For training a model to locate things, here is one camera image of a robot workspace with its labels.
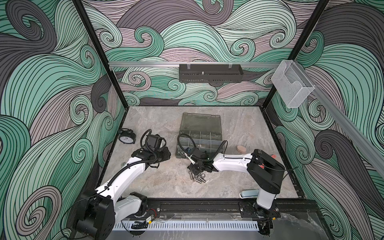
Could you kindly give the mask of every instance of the alarm clock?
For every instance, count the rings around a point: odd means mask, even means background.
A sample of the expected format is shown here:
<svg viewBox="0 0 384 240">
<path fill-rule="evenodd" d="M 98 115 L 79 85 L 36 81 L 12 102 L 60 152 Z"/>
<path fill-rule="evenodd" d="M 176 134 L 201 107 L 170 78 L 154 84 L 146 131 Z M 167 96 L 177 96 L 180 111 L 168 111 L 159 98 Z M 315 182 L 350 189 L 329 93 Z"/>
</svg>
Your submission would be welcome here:
<svg viewBox="0 0 384 240">
<path fill-rule="evenodd" d="M 120 128 L 119 131 L 119 140 L 122 143 L 134 144 L 136 141 L 136 134 L 133 133 L 131 129 Z"/>
</svg>

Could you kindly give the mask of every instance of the patterned wall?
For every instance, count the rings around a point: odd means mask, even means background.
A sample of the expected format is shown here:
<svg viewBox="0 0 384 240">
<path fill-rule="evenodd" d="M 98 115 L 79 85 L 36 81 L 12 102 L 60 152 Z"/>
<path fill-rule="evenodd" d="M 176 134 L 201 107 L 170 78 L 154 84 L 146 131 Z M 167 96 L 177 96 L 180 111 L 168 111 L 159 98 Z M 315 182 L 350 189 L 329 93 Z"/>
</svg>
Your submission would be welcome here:
<svg viewBox="0 0 384 240">
<path fill-rule="evenodd" d="M 297 60 L 384 155 L 383 11 L 374 0 L 325 10 Z M 335 239 L 382 239 L 384 180 L 321 103 L 310 95 L 288 109 L 276 94 L 267 111 Z"/>
<path fill-rule="evenodd" d="M 83 0 L 110 61 L 287 59 L 317 0 Z M 115 68 L 129 105 L 261 105 L 274 70 L 242 83 L 179 83 L 177 68 Z"/>
<path fill-rule="evenodd" d="M 71 0 L 0 1 L 0 32 L 0 233 L 60 239 L 124 109 Z"/>
</svg>

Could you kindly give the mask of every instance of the beige round object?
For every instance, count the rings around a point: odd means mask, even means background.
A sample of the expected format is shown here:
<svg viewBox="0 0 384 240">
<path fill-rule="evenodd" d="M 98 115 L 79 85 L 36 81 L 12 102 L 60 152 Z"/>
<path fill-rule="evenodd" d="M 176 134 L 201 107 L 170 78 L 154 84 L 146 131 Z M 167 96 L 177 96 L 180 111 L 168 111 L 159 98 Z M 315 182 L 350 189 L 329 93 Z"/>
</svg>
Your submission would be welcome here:
<svg viewBox="0 0 384 240">
<path fill-rule="evenodd" d="M 237 145 L 237 151 L 239 153 L 242 153 L 242 154 L 246 154 L 247 153 L 247 149 L 244 147 L 244 146 L 241 146 L 241 145 Z"/>
</svg>

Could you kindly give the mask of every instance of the gray floor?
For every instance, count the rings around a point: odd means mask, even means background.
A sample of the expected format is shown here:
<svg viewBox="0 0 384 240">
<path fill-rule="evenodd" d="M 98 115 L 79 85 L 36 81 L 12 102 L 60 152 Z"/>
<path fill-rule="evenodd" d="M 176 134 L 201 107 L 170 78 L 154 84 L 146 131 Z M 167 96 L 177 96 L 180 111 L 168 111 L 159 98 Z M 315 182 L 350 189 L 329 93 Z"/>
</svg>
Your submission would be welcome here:
<svg viewBox="0 0 384 240">
<path fill-rule="evenodd" d="M 192 182 L 187 166 L 190 162 L 174 156 L 176 151 L 182 113 L 217 114 L 221 116 L 223 140 L 228 141 L 226 154 L 239 154 L 237 145 L 246 147 L 247 152 L 262 149 L 268 154 L 281 157 L 272 140 L 259 107 L 130 107 L 123 127 L 132 129 L 137 140 L 135 144 L 117 141 L 103 183 L 108 181 L 140 148 L 141 135 L 149 128 L 152 134 L 159 134 L 167 140 L 171 159 L 160 163 L 158 169 L 148 168 L 125 190 L 123 196 L 138 192 L 147 197 L 239 197 L 246 189 L 258 189 L 254 179 L 243 172 L 222 171 L 206 173 L 206 183 Z M 279 198 L 297 198 L 291 179 L 286 177 L 281 186 Z"/>
</svg>

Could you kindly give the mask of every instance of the clock face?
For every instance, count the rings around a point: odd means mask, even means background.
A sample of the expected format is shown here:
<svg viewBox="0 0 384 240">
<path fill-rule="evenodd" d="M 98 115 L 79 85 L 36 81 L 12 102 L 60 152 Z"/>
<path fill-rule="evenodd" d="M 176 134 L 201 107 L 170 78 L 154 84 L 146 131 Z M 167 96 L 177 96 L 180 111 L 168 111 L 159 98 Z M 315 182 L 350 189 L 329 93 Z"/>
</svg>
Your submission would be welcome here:
<svg viewBox="0 0 384 240">
<path fill-rule="evenodd" d="M 122 141 L 124 143 L 133 143 L 133 139 L 130 137 L 127 137 L 127 136 L 121 136 L 120 141 Z"/>
</svg>

